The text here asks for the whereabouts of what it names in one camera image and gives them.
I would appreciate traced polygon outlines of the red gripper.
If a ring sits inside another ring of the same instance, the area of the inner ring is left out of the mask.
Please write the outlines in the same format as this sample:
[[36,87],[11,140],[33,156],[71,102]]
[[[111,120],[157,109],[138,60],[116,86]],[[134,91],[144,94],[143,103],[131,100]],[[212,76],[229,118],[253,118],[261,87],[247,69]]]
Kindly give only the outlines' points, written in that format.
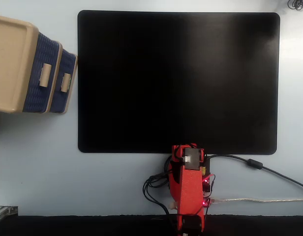
[[[190,154],[185,153],[186,148],[194,149]],[[198,146],[195,143],[180,144],[172,146],[171,162],[198,163]]]

